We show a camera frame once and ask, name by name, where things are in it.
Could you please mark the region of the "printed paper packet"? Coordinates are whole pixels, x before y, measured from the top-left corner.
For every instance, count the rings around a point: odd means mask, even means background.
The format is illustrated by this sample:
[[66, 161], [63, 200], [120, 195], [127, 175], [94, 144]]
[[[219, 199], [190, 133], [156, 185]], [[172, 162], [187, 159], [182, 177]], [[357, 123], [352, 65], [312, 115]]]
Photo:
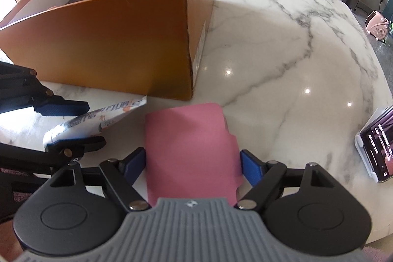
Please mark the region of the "printed paper packet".
[[124, 119], [132, 111], [145, 106], [147, 96], [112, 104], [77, 116], [50, 129], [43, 136], [45, 148], [61, 140], [75, 140], [98, 136]]

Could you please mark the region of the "pink notebook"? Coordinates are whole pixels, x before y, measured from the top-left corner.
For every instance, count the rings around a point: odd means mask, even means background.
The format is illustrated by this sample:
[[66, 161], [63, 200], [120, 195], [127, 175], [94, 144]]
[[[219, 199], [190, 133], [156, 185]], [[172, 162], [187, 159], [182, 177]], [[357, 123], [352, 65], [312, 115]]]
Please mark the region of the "pink notebook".
[[237, 139], [216, 103], [159, 110], [145, 117], [147, 195], [237, 201], [242, 184]]

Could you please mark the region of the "large orange cardboard box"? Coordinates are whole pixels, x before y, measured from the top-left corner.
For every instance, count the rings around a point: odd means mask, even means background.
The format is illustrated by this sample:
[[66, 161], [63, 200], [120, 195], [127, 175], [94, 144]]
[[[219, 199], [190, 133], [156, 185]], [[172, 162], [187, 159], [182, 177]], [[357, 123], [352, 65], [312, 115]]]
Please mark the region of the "large orange cardboard box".
[[192, 98], [214, 0], [68, 1], [21, 0], [1, 50], [42, 81]]

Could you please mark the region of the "smartphone on white stand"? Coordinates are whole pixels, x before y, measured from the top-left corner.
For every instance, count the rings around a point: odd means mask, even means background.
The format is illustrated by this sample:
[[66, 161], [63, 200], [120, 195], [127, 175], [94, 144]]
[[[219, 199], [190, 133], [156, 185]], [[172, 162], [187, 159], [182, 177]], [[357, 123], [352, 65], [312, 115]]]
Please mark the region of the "smartphone on white stand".
[[392, 142], [392, 106], [377, 108], [354, 139], [369, 176], [377, 183], [392, 178]]

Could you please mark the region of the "pink small heater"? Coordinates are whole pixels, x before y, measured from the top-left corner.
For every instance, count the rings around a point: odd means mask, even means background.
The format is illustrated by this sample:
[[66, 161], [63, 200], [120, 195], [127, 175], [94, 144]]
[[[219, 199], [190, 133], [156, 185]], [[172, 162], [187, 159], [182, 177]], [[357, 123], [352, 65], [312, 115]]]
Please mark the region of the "pink small heater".
[[365, 20], [366, 32], [376, 40], [382, 41], [389, 31], [389, 20], [378, 11], [373, 11]]

